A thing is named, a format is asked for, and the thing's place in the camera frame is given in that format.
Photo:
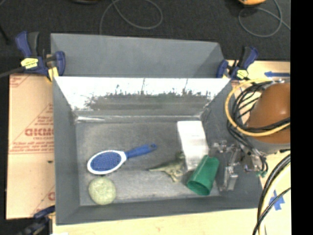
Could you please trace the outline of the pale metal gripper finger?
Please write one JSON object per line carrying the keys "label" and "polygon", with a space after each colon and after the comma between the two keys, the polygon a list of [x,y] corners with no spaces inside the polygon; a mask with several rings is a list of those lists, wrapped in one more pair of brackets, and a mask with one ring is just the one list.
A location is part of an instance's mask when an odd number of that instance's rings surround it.
{"label": "pale metal gripper finger", "polygon": [[214,142],[211,144],[211,155],[231,155],[236,152],[236,146],[234,144],[228,145],[226,141]]}
{"label": "pale metal gripper finger", "polygon": [[223,181],[219,186],[220,191],[233,191],[239,179],[239,174],[235,172],[234,167],[229,165],[224,168]]}

